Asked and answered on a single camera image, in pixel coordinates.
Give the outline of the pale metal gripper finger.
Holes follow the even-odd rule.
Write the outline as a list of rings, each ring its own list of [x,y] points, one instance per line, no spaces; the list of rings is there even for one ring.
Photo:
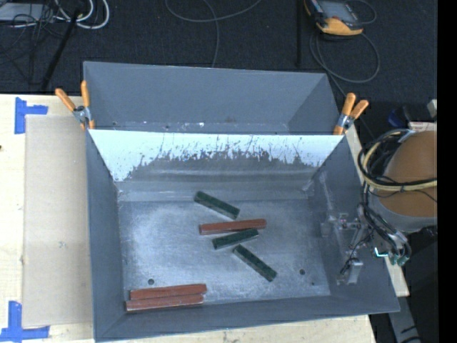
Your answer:
[[[350,218],[349,213],[329,214],[320,223],[320,233],[322,237],[330,237],[333,232],[356,231],[359,229],[357,218]]]
[[[337,284],[356,285],[362,269],[363,262],[360,259],[349,259],[336,277]]]

